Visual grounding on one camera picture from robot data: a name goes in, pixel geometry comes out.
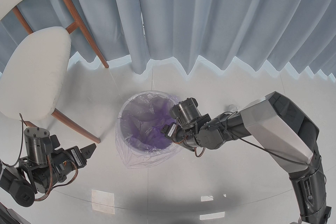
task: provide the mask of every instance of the curtain fold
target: curtain fold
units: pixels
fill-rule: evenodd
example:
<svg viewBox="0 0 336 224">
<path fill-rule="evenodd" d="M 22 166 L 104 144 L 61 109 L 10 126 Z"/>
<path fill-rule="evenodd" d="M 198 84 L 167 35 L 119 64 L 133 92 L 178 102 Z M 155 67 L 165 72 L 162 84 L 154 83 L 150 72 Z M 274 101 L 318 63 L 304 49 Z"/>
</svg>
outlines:
<svg viewBox="0 0 336 224">
<path fill-rule="evenodd" d="M 258 70 L 288 62 L 336 75 L 336 0 L 72 0 L 107 60 L 130 54 L 141 74 L 150 58 L 175 57 L 189 74 L 199 55 L 225 70 L 237 56 Z M 31 28 L 67 27 L 62 0 L 18 5 Z M 27 36 L 13 12 L 0 21 L 0 71 Z M 95 58 L 79 29 L 72 51 Z"/>
</svg>

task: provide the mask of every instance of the barcode sticker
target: barcode sticker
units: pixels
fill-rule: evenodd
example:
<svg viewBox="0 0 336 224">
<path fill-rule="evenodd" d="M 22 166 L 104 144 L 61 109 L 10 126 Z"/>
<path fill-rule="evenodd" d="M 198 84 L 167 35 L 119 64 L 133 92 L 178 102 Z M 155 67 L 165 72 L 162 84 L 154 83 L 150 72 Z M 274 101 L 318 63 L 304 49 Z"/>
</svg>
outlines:
<svg viewBox="0 0 336 224">
<path fill-rule="evenodd" d="M 76 160 L 78 166 L 82 166 L 82 163 L 81 163 L 81 161 L 79 160 L 79 158 L 78 158 L 78 156 L 77 156 L 77 154 L 76 154 L 76 151 L 75 151 L 74 149 L 72 149 L 72 150 L 71 150 L 71 153 L 72 153 L 73 157 L 75 158 L 75 160 Z"/>
<path fill-rule="evenodd" d="M 168 136 L 169 136 L 169 137 L 172 136 L 172 134 L 174 133 L 175 129 L 176 129 L 176 124 L 174 123 L 173 126 L 171 127 L 169 133 L 168 133 Z"/>
</svg>

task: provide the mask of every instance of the wooden chair frame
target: wooden chair frame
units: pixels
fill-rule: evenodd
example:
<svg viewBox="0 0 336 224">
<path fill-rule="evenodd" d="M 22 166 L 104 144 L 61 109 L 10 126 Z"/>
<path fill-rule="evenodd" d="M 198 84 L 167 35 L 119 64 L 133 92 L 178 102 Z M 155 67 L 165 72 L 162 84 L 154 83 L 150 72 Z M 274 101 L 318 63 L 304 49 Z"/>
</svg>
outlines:
<svg viewBox="0 0 336 224">
<path fill-rule="evenodd" d="M 82 31 L 83 35 L 85 36 L 86 40 L 89 42 L 93 51 L 96 53 L 98 58 L 103 63 L 104 67 L 109 68 L 109 64 L 105 60 L 105 58 L 102 55 L 100 49 L 98 48 L 96 42 L 94 41 L 93 37 L 91 36 L 89 30 L 85 26 L 85 24 L 84 24 L 82 18 L 80 17 L 75 5 L 73 4 L 72 0 L 63 0 L 63 1 L 64 1 L 66 7 L 68 8 L 69 12 L 71 13 L 71 15 L 74 19 L 74 22 L 66 28 L 68 33 L 70 34 L 75 29 L 79 28 Z M 15 6 L 13 8 L 13 12 L 14 12 L 15 16 L 18 18 L 18 20 L 20 21 L 20 23 L 23 25 L 23 27 L 25 28 L 27 33 L 28 34 L 33 33 L 34 31 L 31 29 L 31 27 L 29 26 L 29 24 L 27 23 L 27 21 L 25 20 L 25 18 L 23 17 L 22 13 L 19 11 L 17 6 Z M 85 130 L 81 126 L 79 126 L 77 123 L 73 122 L 71 119 L 69 119 L 67 116 L 65 116 L 59 110 L 55 109 L 54 112 L 51 115 L 53 117 L 55 117 L 57 120 L 61 121 L 63 124 L 67 125 L 71 129 L 73 129 L 74 131 L 76 131 L 79 134 L 85 136 L 86 138 L 92 140 L 95 143 L 98 143 L 98 144 L 100 143 L 100 138 L 94 136 L 93 134 L 91 134 L 90 132 L 88 132 L 87 130 Z M 26 124 L 28 125 L 28 127 L 36 127 L 36 125 L 33 124 L 30 121 L 26 121 Z"/>
</svg>

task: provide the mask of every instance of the trash bag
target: trash bag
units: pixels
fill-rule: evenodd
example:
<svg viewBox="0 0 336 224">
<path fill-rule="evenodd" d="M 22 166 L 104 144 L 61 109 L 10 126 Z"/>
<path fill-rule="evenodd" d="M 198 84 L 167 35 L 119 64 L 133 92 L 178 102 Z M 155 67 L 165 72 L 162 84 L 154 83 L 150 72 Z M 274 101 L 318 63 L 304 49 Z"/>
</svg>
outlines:
<svg viewBox="0 0 336 224">
<path fill-rule="evenodd" d="M 126 101 L 115 131 L 115 144 L 126 167 L 152 167 L 181 150 L 160 132 L 175 122 L 169 110 L 179 101 L 178 96 L 159 91 L 141 92 Z"/>
</svg>

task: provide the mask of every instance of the chair seat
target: chair seat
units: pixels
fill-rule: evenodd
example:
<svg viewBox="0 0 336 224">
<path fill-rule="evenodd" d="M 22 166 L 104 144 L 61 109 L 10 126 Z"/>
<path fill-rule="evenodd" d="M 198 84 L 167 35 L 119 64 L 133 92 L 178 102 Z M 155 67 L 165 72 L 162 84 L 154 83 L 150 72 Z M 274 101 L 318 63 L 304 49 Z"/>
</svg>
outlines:
<svg viewBox="0 0 336 224">
<path fill-rule="evenodd" d="M 0 112 L 34 121 L 55 110 L 70 57 L 71 39 L 63 27 L 28 35 L 0 77 Z"/>
</svg>

